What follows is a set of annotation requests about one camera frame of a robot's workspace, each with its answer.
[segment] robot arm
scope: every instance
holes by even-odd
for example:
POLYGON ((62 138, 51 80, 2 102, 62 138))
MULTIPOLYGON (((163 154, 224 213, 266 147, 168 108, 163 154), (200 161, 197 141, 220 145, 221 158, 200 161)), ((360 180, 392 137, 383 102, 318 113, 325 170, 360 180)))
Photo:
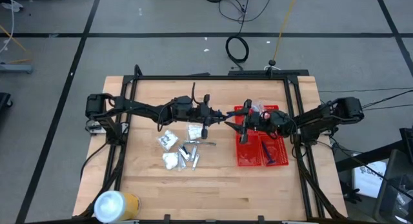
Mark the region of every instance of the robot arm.
POLYGON ((274 134, 289 137, 301 129, 301 139, 304 142, 315 141, 320 133, 330 130, 335 132, 337 125, 353 124, 364 118, 359 99, 354 97, 339 98, 319 105, 317 108, 296 117, 279 111, 266 111, 263 113, 251 111, 251 100, 244 102, 242 110, 229 112, 234 116, 244 116, 242 125, 225 122, 236 132, 241 134, 241 143, 248 141, 247 130, 256 130, 267 133, 270 137, 274 134))
POLYGON ((192 97, 176 97, 164 105, 152 106, 137 101, 131 101, 121 96, 110 94, 91 94, 86 103, 86 117, 91 121, 97 121, 106 130, 106 140, 109 144, 119 144, 122 141, 122 126, 115 123, 112 117, 127 113, 141 117, 147 117, 158 124, 158 131, 162 126, 174 121, 202 123, 202 138, 208 136, 207 128, 226 120, 226 116, 219 110, 215 111, 208 106, 209 94, 204 96, 203 102, 197 102, 194 98, 194 86, 192 97))

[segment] red plastic basket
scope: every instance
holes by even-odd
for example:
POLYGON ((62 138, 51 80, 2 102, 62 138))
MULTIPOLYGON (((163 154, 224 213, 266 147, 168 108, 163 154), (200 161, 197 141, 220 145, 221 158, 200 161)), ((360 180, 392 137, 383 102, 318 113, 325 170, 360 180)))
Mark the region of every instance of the red plastic basket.
MULTIPOLYGON (((242 106, 234 107, 234 110, 241 110, 242 106)), ((265 105, 265 110, 278 110, 277 105, 265 105)), ((235 123, 242 125, 243 116, 236 116, 235 123)), ((239 167, 257 167, 264 164, 266 167, 288 165, 287 151, 285 150, 282 137, 272 139, 266 133, 248 130, 248 142, 239 143, 240 134, 236 134, 236 154, 239 167), (270 157, 275 163, 268 163, 268 157, 263 149, 262 142, 266 145, 270 157)))

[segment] white packet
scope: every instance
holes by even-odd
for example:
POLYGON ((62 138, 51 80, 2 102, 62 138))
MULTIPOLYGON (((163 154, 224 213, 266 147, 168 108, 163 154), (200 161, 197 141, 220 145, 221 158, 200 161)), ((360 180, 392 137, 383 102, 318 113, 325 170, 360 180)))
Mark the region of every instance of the white packet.
POLYGON ((174 133, 172 133, 172 131, 167 130, 165 131, 164 135, 157 139, 157 141, 159 142, 161 147, 163 147, 163 149, 168 152, 170 148, 174 146, 174 144, 178 141, 178 139, 179 138, 174 133))
POLYGON ((201 137, 202 126, 201 125, 188 125, 188 139, 194 140, 201 137))
POLYGON ((162 159, 165 163, 166 169, 171 170, 178 165, 179 155, 177 152, 164 153, 162 155, 162 159))

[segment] plastic bag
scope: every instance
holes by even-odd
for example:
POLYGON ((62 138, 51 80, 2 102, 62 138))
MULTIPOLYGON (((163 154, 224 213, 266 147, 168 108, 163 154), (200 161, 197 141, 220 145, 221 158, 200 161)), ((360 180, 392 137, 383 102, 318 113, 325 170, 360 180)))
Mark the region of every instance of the plastic bag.
POLYGON ((164 153, 162 159, 166 169, 171 170, 178 165, 179 154, 177 152, 164 153))
POLYGON ((194 140, 201 137, 202 125, 188 125, 188 139, 194 140))
POLYGON ((178 141, 178 137, 172 133, 172 131, 167 130, 165 134, 162 135, 157 139, 159 144, 163 147, 163 149, 168 152, 172 146, 178 141))
POLYGON ((265 111, 265 107, 264 107, 263 103, 260 102, 260 101, 253 101, 252 104, 251 104, 251 108, 252 108, 253 111, 259 112, 259 113, 262 113, 262 112, 265 111))

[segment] concrete floor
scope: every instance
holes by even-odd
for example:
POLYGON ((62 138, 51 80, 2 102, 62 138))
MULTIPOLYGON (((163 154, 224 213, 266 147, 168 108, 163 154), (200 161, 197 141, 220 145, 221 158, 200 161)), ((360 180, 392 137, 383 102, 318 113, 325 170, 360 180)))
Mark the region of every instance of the concrete floor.
MULTIPOLYGON (((80 37, 94 0, 19 0, 17 33, 75 33, 73 37, 20 37, 32 52, 35 72, 0 74, 0 91, 13 95, 14 106, 0 125, 0 222, 16 220, 34 167, 50 128, 80 37)), ((255 16, 266 0, 250 0, 255 16)), ((290 0, 271 0, 263 15, 243 32, 278 32, 290 0)), ((384 0, 400 33, 413 32, 411 0, 384 0)), ((237 13, 228 4, 223 11, 237 13)), ((0 24, 10 29, 10 12, 0 8, 0 24)), ((219 15, 205 0, 100 0, 91 33, 237 32, 239 24, 219 15)), ((392 33, 377 0, 297 0, 286 32, 392 33)), ((262 70, 272 57, 275 37, 246 37, 246 70, 262 70)), ((234 64, 225 53, 225 37, 90 37, 57 126, 52 147, 26 221, 69 218, 79 188, 89 135, 83 127, 86 96, 101 91, 106 76, 131 74, 137 63, 146 75, 210 72, 225 75, 234 64)), ((408 51, 413 39, 403 38, 408 51)), ((236 57, 239 44, 230 45, 236 57)), ((0 61, 24 58, 10 43, 0 61)), ((413 87, 413 77, 394 37, 286 37, 277 57, 283 69, 308 69, 321 91, 413 87)), ((320 93, 324 101, 356 96, 363 104, 398 93, 320 93)), ((381 106, 412 103, 412 94, 381 106)), ((400 139, 398 128, 412 126, 413 107, 371 110, 357 125, 341 127, 336 139, 352 150, 368 151, 400 139)))

